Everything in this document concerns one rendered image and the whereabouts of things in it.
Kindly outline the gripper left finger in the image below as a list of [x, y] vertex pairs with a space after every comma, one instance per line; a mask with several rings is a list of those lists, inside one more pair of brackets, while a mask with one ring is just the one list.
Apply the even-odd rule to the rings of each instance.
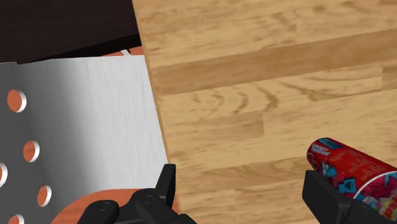
[[124, 206], [97, 200], [86, 207], [77, 224], [196, 224], [172, 209], [175, 192], [176, 166], [165, 164], [156, 187], [134, 192]]

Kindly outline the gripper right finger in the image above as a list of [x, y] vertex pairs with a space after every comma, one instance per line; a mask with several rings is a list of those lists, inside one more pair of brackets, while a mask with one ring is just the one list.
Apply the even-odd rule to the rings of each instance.
[[306, 171], [302, 199], [319, 224], [397, 224], [364, 202], [347, 199], [316, 171]]

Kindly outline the white chair with round holes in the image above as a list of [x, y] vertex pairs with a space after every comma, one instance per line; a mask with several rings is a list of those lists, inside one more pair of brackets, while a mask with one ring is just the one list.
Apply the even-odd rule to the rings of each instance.
[[51, 224], [90, 193], [153, 187], [166, 162], [143, 56], [0, 64], [0, 224]]

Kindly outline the dark robot stand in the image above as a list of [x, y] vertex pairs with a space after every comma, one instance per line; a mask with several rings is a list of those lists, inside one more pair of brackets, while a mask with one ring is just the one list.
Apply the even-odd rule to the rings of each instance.
[[97, 57], [140, 45], [132, 0], [0, 0], [0, 62]]

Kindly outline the red printed can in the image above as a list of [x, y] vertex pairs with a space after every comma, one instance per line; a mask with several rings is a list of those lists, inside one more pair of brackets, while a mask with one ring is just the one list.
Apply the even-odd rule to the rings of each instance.
[[315, 140], [307, 150], [312, 171], [347, 199], [355, 199], [397, 221], [397, 167], [332, 138]]

